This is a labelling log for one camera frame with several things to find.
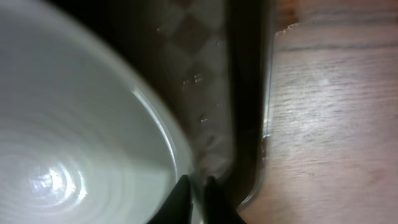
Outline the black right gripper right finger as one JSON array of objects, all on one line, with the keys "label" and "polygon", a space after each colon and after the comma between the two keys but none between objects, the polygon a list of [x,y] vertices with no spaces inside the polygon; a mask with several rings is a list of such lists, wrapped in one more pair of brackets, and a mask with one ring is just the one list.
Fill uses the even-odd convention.
[{"label": "black right gripper right finger", "polygon": [[226,200],[214,177],[208,177],[203,194],[207,224],[246,224],[235,208]]}]

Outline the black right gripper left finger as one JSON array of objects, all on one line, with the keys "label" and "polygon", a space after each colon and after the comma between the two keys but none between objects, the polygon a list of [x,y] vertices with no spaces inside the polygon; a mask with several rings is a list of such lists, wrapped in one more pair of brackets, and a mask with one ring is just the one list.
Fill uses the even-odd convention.
[{"label": "black right gripper left finger", "polygon": [[147,224],[190,224],[192,195],[188,175],[179,178],[177,184]]}]

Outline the white plate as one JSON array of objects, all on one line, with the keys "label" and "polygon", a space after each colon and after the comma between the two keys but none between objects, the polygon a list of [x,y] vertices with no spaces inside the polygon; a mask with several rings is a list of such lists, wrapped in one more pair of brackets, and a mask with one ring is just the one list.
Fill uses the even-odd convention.
[{"label": "white plate", "polygon": [[193,172],[156,92],[42,1],[1,2],[1,222],[146,223]]}]

